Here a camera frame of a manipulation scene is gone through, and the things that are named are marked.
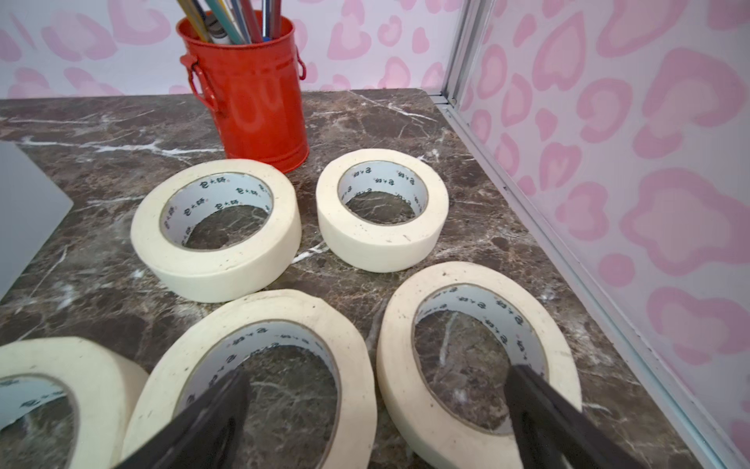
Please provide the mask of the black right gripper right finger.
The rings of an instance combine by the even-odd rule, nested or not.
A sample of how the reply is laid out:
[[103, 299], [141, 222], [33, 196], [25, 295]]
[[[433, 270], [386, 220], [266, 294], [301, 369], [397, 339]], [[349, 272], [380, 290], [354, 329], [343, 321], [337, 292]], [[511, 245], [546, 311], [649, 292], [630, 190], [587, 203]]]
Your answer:
[[527, 365], [505, 384], [512, 427], [525, 468], [641, 468]]

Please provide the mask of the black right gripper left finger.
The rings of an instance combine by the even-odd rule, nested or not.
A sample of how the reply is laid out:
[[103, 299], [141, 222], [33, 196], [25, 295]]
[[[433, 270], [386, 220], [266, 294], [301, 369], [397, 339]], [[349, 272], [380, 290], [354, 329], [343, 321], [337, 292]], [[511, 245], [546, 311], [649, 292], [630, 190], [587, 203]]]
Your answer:
[[119, 464], [126, 468], [230, 468], [242, 439], [250, 386], [235, 369]]

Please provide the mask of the cream art tape roll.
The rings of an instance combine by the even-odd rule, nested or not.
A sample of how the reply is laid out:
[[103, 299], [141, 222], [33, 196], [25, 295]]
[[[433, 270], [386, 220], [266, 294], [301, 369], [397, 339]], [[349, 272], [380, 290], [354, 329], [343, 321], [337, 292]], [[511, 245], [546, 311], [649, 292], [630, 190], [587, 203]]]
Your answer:
[[580, 380], [560, 328], [528, 291], [487, 267], [445, 262], [411, 276], [391, 297], [377, 347], [381, 395], [408, 445], [435, 468], [519, 468], [511, 423], [492, 434], [454, 416], [420, 369], [415, 326], [441, 311], [478, 320], [504, 347], [510, 362], [527, 365], [576, 410]]
[[[220, 249], [186, 246], [201, 221], [242, 206], [267, 215], [252, 236]], [[300, 247], [302, 225], [294, 187], [283, 173], [259, 161], [222, 159], [191, 166], [154, 188], [136, 210], [130, 238], [172, 292], [222, 303], [278, 279]]]
[[1, 347], [1, 427], [60, 398], [70, 402], [70, 468], [113, 468], [148, 374], [80, 337], [50, 337]]
[[[388, 193], [415, 217], [396, 225], [376, 224], [346, 203], [365, 193]], [[413, 156], [362, 149], [329, 162], [316, 185], [318, 226], [329, 249], [357, 269], [394, 273], [428, 257], [447, 219], [449, 196], [441, 176]]]
[[357, 328], [318, 297], [261, 291], [230, 301], [189, 328], [148, 377], [122, 444], [127, 458], [246, 359], [299, 347], [320, 357], [337, 389], [334, 429], [321, 468], [364, 468], [377, 427], [374, 373]]

